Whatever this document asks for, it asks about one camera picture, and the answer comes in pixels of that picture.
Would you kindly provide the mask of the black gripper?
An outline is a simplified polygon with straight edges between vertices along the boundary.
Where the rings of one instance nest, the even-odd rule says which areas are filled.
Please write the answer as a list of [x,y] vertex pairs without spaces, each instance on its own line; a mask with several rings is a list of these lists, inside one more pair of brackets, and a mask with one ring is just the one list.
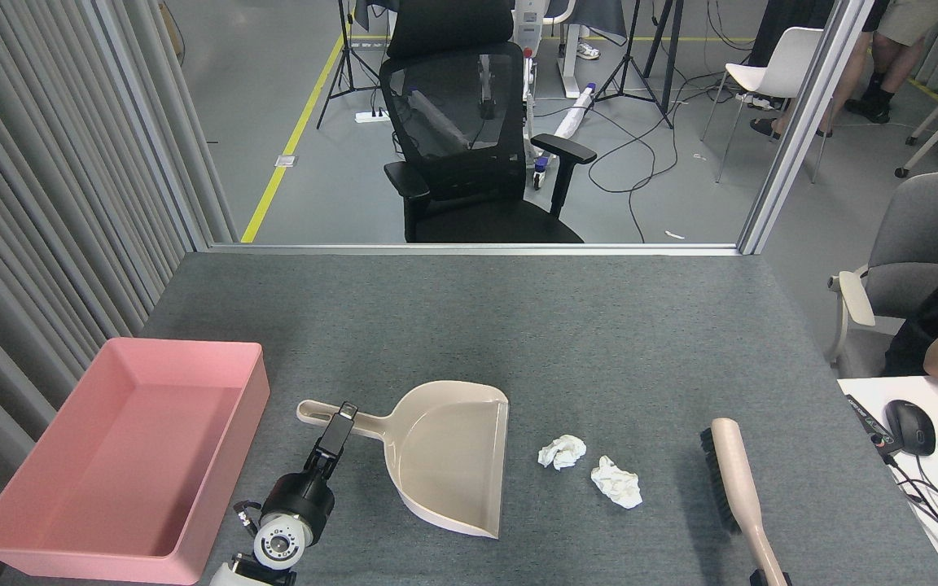
[[343,403],[313,446],[303,471],[285,474],[275,483],[261,507],[260,531],[274,517],[297,516],[309,529],[308,546],[316,545],[335,504],[327,480],[342,456],[357,413],[356,405]]

